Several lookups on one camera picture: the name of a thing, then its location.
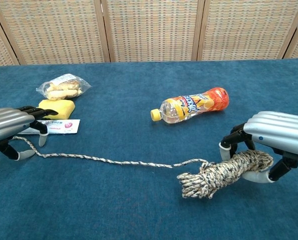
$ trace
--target plastic bag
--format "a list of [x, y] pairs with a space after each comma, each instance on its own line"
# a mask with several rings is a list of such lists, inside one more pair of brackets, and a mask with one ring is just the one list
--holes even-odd
[[49, 100], [71, 99], [85, 93], [91, 85], [70, 73], [41, 84], [36, 91]]

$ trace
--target orange label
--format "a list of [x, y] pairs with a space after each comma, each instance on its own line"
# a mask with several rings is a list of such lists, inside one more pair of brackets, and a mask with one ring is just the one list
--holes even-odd
[[176, 111], [181, 117], [203, 112], [221, 111], [229, 104], [228, 94], [221, 87], [215, 87], [200, 94], [173, 97], [170, 100], [178, 103]]

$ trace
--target thin rope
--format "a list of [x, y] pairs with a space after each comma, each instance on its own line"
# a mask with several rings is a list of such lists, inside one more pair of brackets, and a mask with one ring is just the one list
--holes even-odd
[[273, 158], [262, 151], [247, 150], [235, 154], [229, 161], [220, 163], [208, 162], [205, 159], [193, 158], [187, 161], [176, 164], [160, 164], [153, 162], [142, 161], [113, 161], [110, 159], [88, 156], [82, 154], [67, 154], [67, 153], [40, 153], [35, 146], [25, 137], [14, 136], [13, 140], [22, 140], [26, 142], [36, 155], [43, 158], [50, 157], [65, 157], [65, 158], [80, 158], [94, 161], [100, 161], [109, 164], [117, 165], [141, 165], [157, 168], [177, 168], [191, 163], [202, 163], [198, 174], [190, 174], [188, 172], [180, 174], [177, 179], [182, 184], [183, 198], [203, 198], [211, 199], [216, 191], [226, 187], [227, 185], [236, 182], [243, 173], [252, 171], [260, 172], [269, 168], [273, 164]]

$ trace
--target silver robot hand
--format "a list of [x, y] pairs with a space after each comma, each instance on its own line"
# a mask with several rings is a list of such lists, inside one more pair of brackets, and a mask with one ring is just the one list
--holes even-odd
[[266, 172], [246, 172], [242, 177], [256, 183], [274, 183], [291, 169], [298, 167], [298, 115], [276, 111], [260, 111], [247, 122], [235, 126], [230, 135], [219, 143], [223, 161], [228, 161], [236, 153], [238, 143], [245, 142], [255, 150], [259, 143], [273, 149], [282, 156]]
[[31, 157], [35, 154], [33, 150], [18, 152], [9, 145], [9, 140], [23, 130], [33, 128], [40, 133], [39, 146], [42, 147], [46, 143], [48, 129], [45, 124], [37, 120], [47, 115], [57, 114], [54, 110], [44, 110], [33, 106], [0, 108], [0, 152], [15, 161]]

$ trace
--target bottle cap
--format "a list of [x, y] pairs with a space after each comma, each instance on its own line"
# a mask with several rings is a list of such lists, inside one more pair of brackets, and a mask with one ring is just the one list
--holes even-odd
[[156, 122], [156, 121], [161, 120], [161, 115], [160, 115], [159, 109], [153, 109], [153, 110], [150, 111], [150, 113], [151, 113], [152, 121]]

